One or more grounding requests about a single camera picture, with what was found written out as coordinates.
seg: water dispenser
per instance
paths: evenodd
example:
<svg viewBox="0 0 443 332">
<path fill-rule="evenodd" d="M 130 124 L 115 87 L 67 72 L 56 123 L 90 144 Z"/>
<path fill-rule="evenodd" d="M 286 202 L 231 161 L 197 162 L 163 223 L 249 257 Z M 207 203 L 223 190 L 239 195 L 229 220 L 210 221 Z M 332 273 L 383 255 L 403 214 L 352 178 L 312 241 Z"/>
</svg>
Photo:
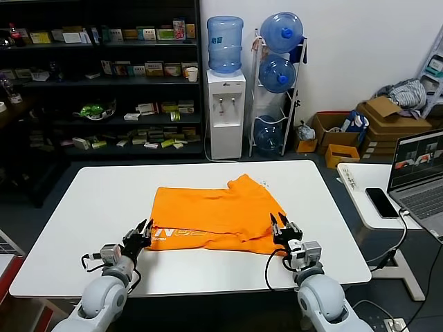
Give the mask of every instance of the water dispenser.
<svg viewBox="0 0 443 332">
<path fill-rule="evenodd" d="M 220 77 L 208 70 L 207 76 L 212 159 L 240 158 L 246 80 L 240 71 Z"/>
</svg>

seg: water jug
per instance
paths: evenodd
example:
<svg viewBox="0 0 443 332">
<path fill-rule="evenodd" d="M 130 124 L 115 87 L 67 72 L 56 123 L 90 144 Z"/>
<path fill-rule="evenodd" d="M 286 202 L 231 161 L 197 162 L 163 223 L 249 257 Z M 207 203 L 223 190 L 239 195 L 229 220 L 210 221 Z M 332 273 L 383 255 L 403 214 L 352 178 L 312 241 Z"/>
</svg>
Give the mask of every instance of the water jug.
<svg viewBox="0 0 443 332">
<path fill-rule="evenodd" d="M 290 89 L 295 82 L 296 69 L 288 60 L 271 54 L 262 60 L 258 78 L 267 91 L 282 93 Z"/>
<path fill-rule="evenodd" d="M 303 25 L 292 12 L 279 12 L 264 20 L 260 34 L 273 52 L 287 53 L 301 42 Z"/>
<path fill-rule="evenodd" d="M 266 122 L 275 122 L 271 116 L 260 116 Z M 269 124 L 255 119 L 254 140 L 257 148 L 264 152 L 280 152 L 282 146 L 282 131 L 278 124 Z"/>
<path fill-rule="evenodd" d="M 235 16 L 215 16 L 208 20 L 209 68 L 229 74 L 242 67 L 243 20 Z"/>
</svg>

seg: laptop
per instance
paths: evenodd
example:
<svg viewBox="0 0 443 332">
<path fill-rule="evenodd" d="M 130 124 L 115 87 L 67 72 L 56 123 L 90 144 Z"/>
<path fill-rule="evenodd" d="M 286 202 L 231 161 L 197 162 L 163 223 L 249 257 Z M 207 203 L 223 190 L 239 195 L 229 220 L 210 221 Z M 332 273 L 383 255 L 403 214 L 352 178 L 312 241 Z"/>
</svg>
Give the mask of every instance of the laptop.
<svg viewBox="0 0 443 332">
<path fill-rule="evenodd" d="M 388 193 L 443 243 L 443 130 L 397 141 Z"/>
</svg>

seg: orange cloth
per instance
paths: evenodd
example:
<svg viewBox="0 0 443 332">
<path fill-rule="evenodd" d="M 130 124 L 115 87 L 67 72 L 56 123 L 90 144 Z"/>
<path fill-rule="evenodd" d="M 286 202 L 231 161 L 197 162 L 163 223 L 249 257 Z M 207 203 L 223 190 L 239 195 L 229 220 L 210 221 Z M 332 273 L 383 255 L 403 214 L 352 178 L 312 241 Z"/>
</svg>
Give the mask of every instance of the orange cloth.
<svg viewBox="0 0 443 332">
<path fill-rule="evenodd" d="M 281 248 L 273 244 L 269 214 L 286 214 L 269 192 L 246 174 L 229 181 L 228 188 L 158 188 L 150 250 L 207 248 L 271 254 Z"/>
</svg>

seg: cloth pile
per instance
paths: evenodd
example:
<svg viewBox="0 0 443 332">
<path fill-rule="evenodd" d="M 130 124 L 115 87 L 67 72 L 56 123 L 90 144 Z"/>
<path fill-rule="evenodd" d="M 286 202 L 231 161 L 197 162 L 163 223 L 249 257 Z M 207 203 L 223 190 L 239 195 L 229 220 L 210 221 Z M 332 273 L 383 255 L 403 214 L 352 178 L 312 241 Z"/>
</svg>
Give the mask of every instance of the cloth pile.
<svg viewBox="0 0 443 332">
<path fill-rule="evenodd" d="M 384 86 L 375 93 L 375 97 L 381 95 L 385 95 L 403 109 L 399 112 L 401 116 L 413 116 L 418 119 L 421 115 L 420 109 L 426 105 L 426 89 L 417 79 Z"/>
</svg>

